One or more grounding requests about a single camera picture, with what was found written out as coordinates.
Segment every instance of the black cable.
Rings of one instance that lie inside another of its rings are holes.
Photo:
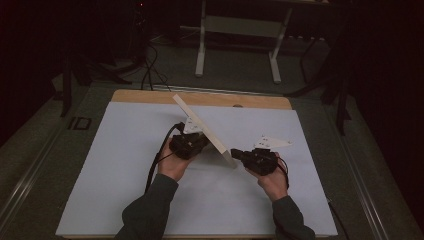
[[[182,123],[182,122],[177,123],[174,126],[172,126],[171,129],[169,129],[168,133],[166,134],[166,137],[165,137],[165,139],[162,142],[162,145],[161,145],[161,147],[159,149],[159,152],[156,153],[155,159],[153,160],[152,165],[150,166],[149,175],[147,177],[146,188],[144,190],[144,193],[146,193],[147,190],[149,190],[150,184],[152,184],[153,173],[155,172],[156,165],[160,161],[162,161],[163,159],[165,159],[165,158],[167,158],[167,157],[169,157],[169,156],[172,155],[172,154],[169,154],[168,156],[165,156],[165,157],[159,159],[160,154],[163,151],[163,148],[165,147],[165,144],[168,141],[169,136],[171,135],[172,131],[174,131],[175,129],[182,129],[182,128],[184,128],[184,123]]]
[[[284,161],[281,157],[278,157],[278,159],[281,160],[281,162],[283,162],[284,166],[286,169],[284,169],[280,164],[277,164],[278,168],[281,169],[281,171],[283,171],[284,173],[284,177],[286,178],[286,184],[287,184],[287,189],[289,189],[289,167],[287,166],[286,161]]]
[[[168,83],[167,83],[167,81],[168,81],[168,77],[165,75],[165,74],[162,74],[162,73],[159,73],[159,71],[156,69],[156,67],[155,66],[152,66],[152,69],[153,69],[153,71],[156,73],[156,75],[158,76],[158,78],[159,78],[159,80],[161,81],[161,83],[162,84],[160,84],[160,85],[165,85],[167,88],[168,88],[168,90],[170,91],[170,92],[172,92],[171,91],[171,88],[169,87],[169,85],[168,85]]]
[[[278,157],[278,159],[280,159],[283,162],[284,167],[286,168],[286,170],[284,170],[284,172],[287,173],[287,174],[289,174],[289,167],[287,166],[286,161],[284,161],[281,157]]]
[[[146,61],[147,71],[144,73],[143,79],[141,81],[141,90],[143,90],[143,88],[144,88],[144,82],[146,81],[146,77],[149,76],[150,89],[153,91],[153,85],[152,85],[152,79],[151,79],[151,76],[150,76],[150,70],[151,70],[152,66],[155,64],[155,62],[158,58],[158,51],[156,50],[156,48],[154,48],[150,44],[148,44],[147,46],[152,48],[155,51],[155,58],[153,59],[153,61],[151,62],[150,65],[149,65],[148,61]]]
[[[340,217],[339,217],[339,215],[337,214],[336,210],[334,209],[333,205],[331,205],[331,203],[330,203],[330,202],[328,202],[328,206],[330,206],[331,211],[333,211],[334,215],[335,215],[335,216],[336,216],[336,218],[337,218],[337,221],[339,221],[340,226],[341,226],[341,227],[342,227],[342,229],[343,229],[344,235],[346,236],[346,240],[350,240],[349,235],[347,234],[346,228],[345,228],[345,226],[343,225],[342,220],[340,219]]]

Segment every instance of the metal leg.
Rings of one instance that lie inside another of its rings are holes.
[[[277,44],[274,48],[274,51],[269,53],[269,62],[271,64],[272,78],[274,79],[274,83],[276,84],[281,83],[280,71],[278,70],[277,55],[280,51],[280,46],[283,42],[284,34],[286,33],[287,24],[289,23],[292,10],[293,9],[291,8],[287,10],[284,22],[281,23],[280,32],[277,37]]]
[[[205,64],[205,18],[206,18],[206,0],[202,1],[202,18],[200,20],[200,46],[197,54],[196,77],[203,76],[203,66]]]

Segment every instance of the metal frame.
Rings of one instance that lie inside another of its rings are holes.
[[[230,17],[211,16],[206,14],[206,0],[202,0],[202,16],[200,20],[200,46],[197,54],[196,77],[203,76],[205,65],[205,34],[206,31],[233,33],[261,37],[275,37],[277,39],[275,48],[269,53],[272,78],[274,83],[281,83],[280,71],[277,63],[277,55],[280,51],[290,20],[292,8],[287,9],[282,23],[272,21],[259,21],[252,19],[239,19]]]

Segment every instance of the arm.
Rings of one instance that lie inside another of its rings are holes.
[[[277,239],[315,239],[315,232],[304,225],[302,213],[287,193],[286,173],[276,168],[273,173],[260,176],[246,170],[258,179],[259,186],[272,202]]]
[[[166,143],[160,158],[172,154]],[[124,226],[115,236],[120,240],[162,239],[168,221],[169,207],[178,181],[193,159],[169,155],[158,163],[158,174],[146,194],[132,202],[122,213]]]

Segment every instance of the black device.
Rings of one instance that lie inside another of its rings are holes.
[[[177,157],[188,160],[197,154],[208,145],[209,140],[203,133],[174,135],[169,143],[169,148]]]
[[[279,167],[286,177],[287,189],[289,188],[287,171],[278,164],[278,159],[281,158],[277,157],[275,152],[271,152],[270,149],[255,148],[252,151],[241,151],[233,148],[231,149],[231,156],[240,160],[245,168],[250,169],[261,176],[273,173],[275,169]]]

